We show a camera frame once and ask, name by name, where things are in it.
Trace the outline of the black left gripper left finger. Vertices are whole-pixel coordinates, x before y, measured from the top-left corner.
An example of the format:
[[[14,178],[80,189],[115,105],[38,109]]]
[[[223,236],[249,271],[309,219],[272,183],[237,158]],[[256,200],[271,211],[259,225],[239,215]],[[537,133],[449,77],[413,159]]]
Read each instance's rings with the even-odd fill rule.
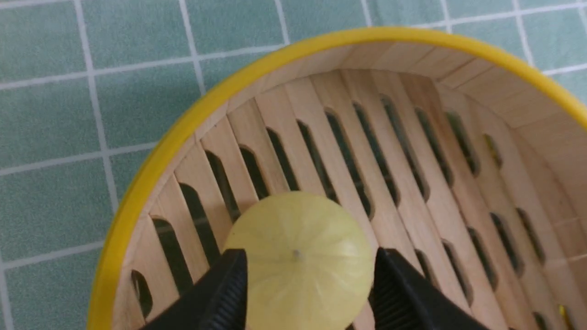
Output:
[[[248,263],[244,249],[227,249],[178,301],[144,330],[244,330]]]

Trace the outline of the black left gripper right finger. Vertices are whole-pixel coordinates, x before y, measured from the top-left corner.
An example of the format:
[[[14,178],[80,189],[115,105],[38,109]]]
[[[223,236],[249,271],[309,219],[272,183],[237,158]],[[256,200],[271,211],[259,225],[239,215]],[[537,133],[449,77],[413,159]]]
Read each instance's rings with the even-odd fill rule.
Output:
[[[376,330],[486,330],[396,249],[378,248],[370,305]]]

